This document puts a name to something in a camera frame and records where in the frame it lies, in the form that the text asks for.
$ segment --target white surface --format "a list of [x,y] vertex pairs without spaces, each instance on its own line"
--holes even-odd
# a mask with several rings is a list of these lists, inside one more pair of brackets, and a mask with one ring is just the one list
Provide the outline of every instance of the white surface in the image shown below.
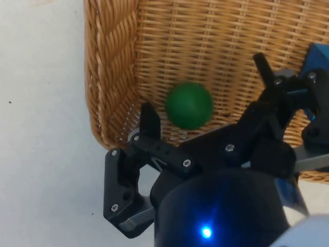
[[[3,247],[153,246],[152,228],[128,240],[102,216],[105,150],[85,106],[82,2],[0,1]],[[312,213],[329,213],[329,187],[301,188]]]
[[287,230],[271,247],[327,247],[329,215],[316,215]]

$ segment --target black plastic part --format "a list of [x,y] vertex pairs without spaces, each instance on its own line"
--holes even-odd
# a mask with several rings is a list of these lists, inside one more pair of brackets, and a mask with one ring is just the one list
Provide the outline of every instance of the black plastic part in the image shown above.
[[274,79],[275,79],[275,75],[271,69],[271,67],[269,66],[265,55],[263,53],[257,53],[255,55],[253,55],[253,60],[256,64],[256,67],[258,69],[258,72],[260,73],[264,85],[265,86],[270,86],[274,84]]
[[292,147],[280,140],[261,138],[250,158],[251,168],[273,177],[292,179],[296,155]]
[[160,117],[149,102],[142,104],[139,132],[156,140],[161,138]]
[[[183,177],[191,176],[198,171],[197,163],[188,153],[161,140],[152,139],[141,134],[137,135],[139,136],[138,140],[132,141],[131,145],[143,153],[144,156],[150,158],[148,164],[154,163],[153,161],[156,159],[162,169],[168,168]],[[183,166],[186,160],[191,161],[188,167]]]
[[302,137],[307,150],[329,152],[329,73],[324,69],[316,69],[313,72],[316,73],[314,82],[308,79],[310,72],[305,74],[304,80],[316,96],[318,111],[314,112],[316,119],[303,130]]
[[228,168],[219,152],[223,140],[233,132],[234,125],[213,130],[179,145],[179,149],[190,154],[204,172]]
[[144,198],[138,193],[136,184],[139,173],[135,174],[135,180],[132,183],[133,175],[124,169],[123,160],[125,154],[123,150],[116,149],[116,154],[112,155],[113,150],[107,153],[105,157],[105,178],[104,178],[104,217],[126,237],[134,238],[144,232],[153,221],[147,221],[136,226],[132,231],[124,231],[119,224],[134,215],[143,205]]
[[[264,247],[289,228],[275,178],[260,172],[219,170],[186,181],[162,201],[155,247]],[[212,229],[209,239],[202,228]]]
[[178,185],[182,184],[185,180],[178,177],[170,170],[165,168],[155,181],[151,189],[150,200],[155,210],[160,206],[162,200]]

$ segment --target screw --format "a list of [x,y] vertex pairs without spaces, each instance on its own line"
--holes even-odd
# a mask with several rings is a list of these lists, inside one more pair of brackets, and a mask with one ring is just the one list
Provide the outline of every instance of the screw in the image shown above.
[[190,160],[184,160],[183,162],[183,166],[184,167],[189,167],[191,165],[191,161]]
[[316,74],[315,72],[310,72],[310,73],[308,74],[308,77],[309,77],[311,80],[313,80],[313,83],[315,83],[315,79],[316,79],[316,77],[317,77],[317,74]]
[[281,78],[275,78],[275,80],[274,80],[274,84],[275,85],[279,85],[281,83],[282,83],[282,79]]
[[118,204],[114,204],[112,207],[111,207],[111,211],[112,212],[116,212],[119,208],[119,205]]
[[233,144],[228,144],[226,147],[225,147],[225,151],[226,152],[232,152],[234,150],[234,145]]

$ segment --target woven basket wall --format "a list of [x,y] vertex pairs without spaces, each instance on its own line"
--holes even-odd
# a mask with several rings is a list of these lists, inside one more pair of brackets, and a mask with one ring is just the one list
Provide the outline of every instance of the woven basket wall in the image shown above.
[[[263,90],[253,54],[298,73],[312,42],[329,43],[329,1],[321,0],[85,0],[85,19],[86,101],[108,149],[124,146],[145,100],[174,144],[235,122]],[[195,131],[173,126],[164,111],[168,91],[186,79],[214,98],[212,120]],[[285,140],[300,145],[307,123],[298,112]],[[329,183],[329,173],[302,178]]]

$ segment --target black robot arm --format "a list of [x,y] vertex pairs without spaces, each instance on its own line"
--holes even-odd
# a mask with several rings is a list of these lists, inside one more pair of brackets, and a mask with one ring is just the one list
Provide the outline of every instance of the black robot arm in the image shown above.
[[[179,241],[185,242],[184,246],[202,246],[198,240],[192,242],[184,234],[173,240],[165,232],[175,232],[179,226],[194,225],[198,221],[193,211],[188,214],[180,210],[169,213],[170,208],[178,208],[179,198],[180,205],[191,204],[196,198],[205,201],[204,204],[194,203],[195,210],[201,212],[203,218],[210,217],[202,213],[204,210],[220,208],[230,215],[235,206],[248,202],[245,204],[249,213],[240,210],[240,218],[245,217],[240,224],[245,225],[244,231],[248,231],[247,224],[251,224],[258,233],[259,230],[266,232],[263,242],[259,240],[261,244],[255,245],[265,246],[262,244],[275,240],[288,228],[282,216],[282,205],[294,206],[307,214],[294,184],[295,175],[303,170],[328,166],[328,73],[316,69],[306,73],[304,78],[276,76],[263,54],[256,54],[254,61],[265,85],[259,99],[249,105],[237,123],[188,140],[179,147],[160,139],[158,114],[151,104],[142,105],[139,133],[131,138],[124,150],[113,149],[105,159],[104,217],[119,231],[134,238],[155,221],[157,247],[176,246],[175,241],[177,246]],[[298,109],[309,109],[316,119],[302,132],[304,145],[293,149],[283,141],[283,135]],[[149,197],[143,197],[138,192],[139,170],[145,164],[160,171]],[[212,194],[198,191],[207,183]],[[241,186],[251,187],[242,192]],[[287,190],[292,191],[292,199],[282,192]],[[184,199],[180,192],[190,197]],[[263,205],[261,210],[266,211],[265,214],[257,211],[260,205]],[[247,217],[250,214],[254,215],[253,218]],[[225,223],[228,229],[236,224],[231,218],[210,218]],[[255,244],[256,235],[253,237],[250,233],[248,238],[250,243]]]

